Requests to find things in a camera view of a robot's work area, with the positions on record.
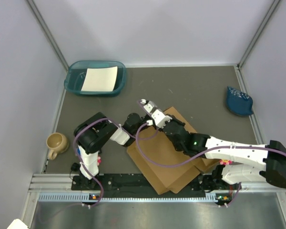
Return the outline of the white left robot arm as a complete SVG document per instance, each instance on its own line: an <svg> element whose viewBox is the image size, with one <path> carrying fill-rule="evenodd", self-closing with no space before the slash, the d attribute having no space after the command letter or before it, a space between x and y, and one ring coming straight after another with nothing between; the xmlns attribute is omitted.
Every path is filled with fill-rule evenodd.
<svg viewBox="0 0 286 229"><path fill-rule="evenodd" d="M98 112L74 130L72 146L80 160L79 181L75 181L77 185L83 184L88 189L96 188L99 182L97 174L102 147L110 140L123 147L130 146L135 140L138 128L152 118L157 109L155 103L145 99L139 100L138 103L146 112L144 117L131 113L121 125Z"/></svg>

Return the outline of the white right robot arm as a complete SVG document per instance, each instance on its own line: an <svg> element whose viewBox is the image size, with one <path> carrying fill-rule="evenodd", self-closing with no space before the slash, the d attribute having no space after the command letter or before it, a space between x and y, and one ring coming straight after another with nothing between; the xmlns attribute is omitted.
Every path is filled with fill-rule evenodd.
<svg viewBox="0 0 286 229"><path fill-rule="evenodd" d="M248 145L190 133L185 129L185 123L173 115L148 105L143 108L152 119L149 123L164 132L176 151L195 158L233 162L233 165L218 166L213 172L213 184L217 188L223 189L240 182L266 181L272 186L286 189L286 148L279 141Z"/></svg>

